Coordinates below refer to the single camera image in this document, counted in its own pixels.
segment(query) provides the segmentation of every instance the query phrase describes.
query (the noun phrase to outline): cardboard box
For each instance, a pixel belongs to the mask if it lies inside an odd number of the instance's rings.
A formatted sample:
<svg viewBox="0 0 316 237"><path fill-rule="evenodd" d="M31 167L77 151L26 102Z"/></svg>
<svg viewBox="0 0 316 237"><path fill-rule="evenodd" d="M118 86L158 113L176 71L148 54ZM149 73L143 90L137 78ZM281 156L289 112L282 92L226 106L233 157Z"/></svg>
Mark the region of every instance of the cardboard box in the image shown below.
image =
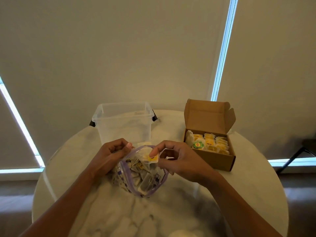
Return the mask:
<svg viewBox="0 0 316 237"><path fill-rule="evenodd" d="M193 149L211 167L223 171L231 171L236 155L227 132L236 121L234 109L228 102L188 99L184 109L185 134L188 130L193 134L212 133L227 138L230 155L205 150Z"/></svg>

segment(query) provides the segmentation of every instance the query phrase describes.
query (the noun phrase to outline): plastic container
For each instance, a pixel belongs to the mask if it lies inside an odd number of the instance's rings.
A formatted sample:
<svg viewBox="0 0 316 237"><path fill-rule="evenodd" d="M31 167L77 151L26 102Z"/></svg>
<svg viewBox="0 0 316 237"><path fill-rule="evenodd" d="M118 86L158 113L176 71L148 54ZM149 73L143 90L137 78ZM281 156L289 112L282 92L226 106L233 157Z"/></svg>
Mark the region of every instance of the plastic container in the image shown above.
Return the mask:
<svg viewBox="0 0 316 237"><path fill-rule="evenodd" d="M126 159L135 156L136 153L144 147L154 148L155 146L147 145L147 146L140 146L138 148L133 149L127 156L125 156L120 161L120 170L118 172L118 176L123 176L124 185L127 188L127 190L130 193L133 193L134 195L139 196L139 197L149 197L150 195L155 193L156 190L167 180L167 177L168 177L167 170L160 169L159 167L157 167L157 172L154 175L154 178L152 179L152 186L148 190L148 192L146 194L143 194L143 193L138 191L138 189L133 184L132 172L131 172L130 168L128 167L128 164L126 163Z"/></svg>
<svg viewBox="0 0 316 237"><path fill-rule="evenodd" d="M150 141L154 112L148 102L100 104L92 121L101 143L124 138L133 144Z"/></svg>

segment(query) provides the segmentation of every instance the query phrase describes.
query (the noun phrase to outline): white marble table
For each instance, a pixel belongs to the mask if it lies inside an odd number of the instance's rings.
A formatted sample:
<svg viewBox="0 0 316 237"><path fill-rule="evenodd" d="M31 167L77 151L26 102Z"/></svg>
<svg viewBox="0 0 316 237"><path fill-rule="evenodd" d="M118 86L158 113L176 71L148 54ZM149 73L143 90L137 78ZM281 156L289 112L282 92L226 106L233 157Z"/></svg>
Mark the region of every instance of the white marble table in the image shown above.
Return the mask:
<svg viewBox="0 0 316 237"><path fill-rule="evenodd" d="M183 112L155 111L151 141L181 141ZM288 205L282 185L266 158L236 132L230 133L236 153L231 172L220 171L281 235L288 230ZM98 131L86 127L70 138L50 159L38 180L33 220L60 197L101 146ZM69 236L225 236L225 224L211 194L202 186L174 175L150 198L137 198L104 179L88 196Z"/></svg>

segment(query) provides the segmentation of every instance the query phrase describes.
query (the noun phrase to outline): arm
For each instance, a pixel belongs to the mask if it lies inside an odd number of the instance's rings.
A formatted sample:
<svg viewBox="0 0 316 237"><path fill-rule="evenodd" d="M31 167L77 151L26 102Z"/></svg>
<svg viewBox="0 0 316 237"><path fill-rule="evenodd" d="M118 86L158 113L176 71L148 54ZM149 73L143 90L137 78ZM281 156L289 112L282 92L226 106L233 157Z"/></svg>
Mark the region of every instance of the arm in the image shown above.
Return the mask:
<svg viewBox="0 0 316 237"><path fill-rule="evenodd" d="M132 144L124 139L105 143L72 186L20 237L68 236L93 183L115 167L131 149Z"/></svg>
<svg viewBox="0 0 316 237"><path fill-rule="evenodd" d="M161 151L163 152L160 154L159 167L206 187L216 200L236 237L281 237L222 175L209 166L186 143L163 141L152 150L150 156L155 156ZM167 156L174 157L174 160L165 159Z"/></svg>

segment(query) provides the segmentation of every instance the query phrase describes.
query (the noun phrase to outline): black chair leg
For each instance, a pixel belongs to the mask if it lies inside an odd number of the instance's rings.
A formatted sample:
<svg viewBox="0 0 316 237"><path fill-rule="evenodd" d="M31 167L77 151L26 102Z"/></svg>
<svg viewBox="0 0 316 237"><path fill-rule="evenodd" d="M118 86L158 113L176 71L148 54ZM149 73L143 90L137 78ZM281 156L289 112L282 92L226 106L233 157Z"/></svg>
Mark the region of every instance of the black chair leg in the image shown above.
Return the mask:
<svg viewBox="0 0 316 237"><path fill-rule="evenodd" d="M300 148L280 169L276 171L277 174L280 174L292 161L295 160L302 152L306 151L304 147Z"/></svg>

